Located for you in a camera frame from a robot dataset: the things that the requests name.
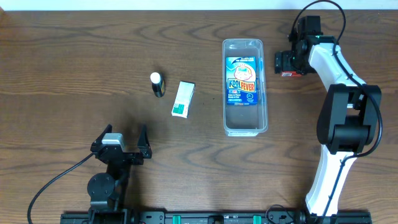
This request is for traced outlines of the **white green medicine box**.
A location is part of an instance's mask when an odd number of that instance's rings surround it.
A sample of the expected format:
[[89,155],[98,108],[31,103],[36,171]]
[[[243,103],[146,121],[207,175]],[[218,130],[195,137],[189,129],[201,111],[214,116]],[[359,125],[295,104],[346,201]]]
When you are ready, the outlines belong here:
[[180,82],[171,111],[172,116],[187,118],[194,91],[194,83]]

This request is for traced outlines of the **blue Kool Fever box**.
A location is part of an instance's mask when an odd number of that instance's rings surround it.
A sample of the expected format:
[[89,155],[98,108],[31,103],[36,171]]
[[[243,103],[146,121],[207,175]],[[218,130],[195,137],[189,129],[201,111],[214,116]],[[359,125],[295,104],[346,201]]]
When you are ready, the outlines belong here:
[[226,57],[225,87],[228,105],[256,105],[256,57]]

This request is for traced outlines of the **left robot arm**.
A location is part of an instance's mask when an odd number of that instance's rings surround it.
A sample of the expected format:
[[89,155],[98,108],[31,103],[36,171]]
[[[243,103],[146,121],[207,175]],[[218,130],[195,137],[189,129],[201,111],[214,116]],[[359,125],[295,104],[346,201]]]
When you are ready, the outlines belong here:
[[89,223],[139,223],[139,215],[125,207],[124,199],[131,167],[152,157],[146,126],[141,129],[137,148],[137,152],[126,152],[123,135],[112,132],[110,124],[92,143],[90,151],[107,169],[88,182]]

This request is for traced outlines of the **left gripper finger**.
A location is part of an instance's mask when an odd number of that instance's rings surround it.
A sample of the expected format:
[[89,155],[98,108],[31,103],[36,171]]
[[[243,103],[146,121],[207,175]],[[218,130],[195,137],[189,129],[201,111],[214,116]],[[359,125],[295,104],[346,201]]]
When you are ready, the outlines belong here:
[[147,136],[147,126],[143,125],[137,142],[137,147],[143,157],[152,157],[152,148]]
[[112,125],[108,124],[105,127],[104,131],[93,141],[91,144],[92,146],[99,146],[102,144],[102,139],[104,138],[105,134],[112,133]]

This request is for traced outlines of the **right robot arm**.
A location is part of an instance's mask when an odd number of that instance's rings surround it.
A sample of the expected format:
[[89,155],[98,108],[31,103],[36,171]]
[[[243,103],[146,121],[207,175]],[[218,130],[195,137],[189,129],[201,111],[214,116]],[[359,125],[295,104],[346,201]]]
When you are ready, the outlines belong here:
[[381,90],[355,74],[334,37],[290,36],[289,42],[291,50],[275,54],[275,72],[283,77],[317,73],[327,91],[317,121],[320,162],[305,203],[309,214],[333,217],[354,161],[369,155],[365,146],[374,151],[381,140]]

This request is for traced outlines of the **red medicine box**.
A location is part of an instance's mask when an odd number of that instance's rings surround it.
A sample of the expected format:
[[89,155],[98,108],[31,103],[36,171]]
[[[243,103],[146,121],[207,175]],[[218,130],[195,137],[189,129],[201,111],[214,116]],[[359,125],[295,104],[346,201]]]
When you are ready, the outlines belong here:
[[281,77],[301,77],[302,74],[295,71],[284,71],[281,73]]

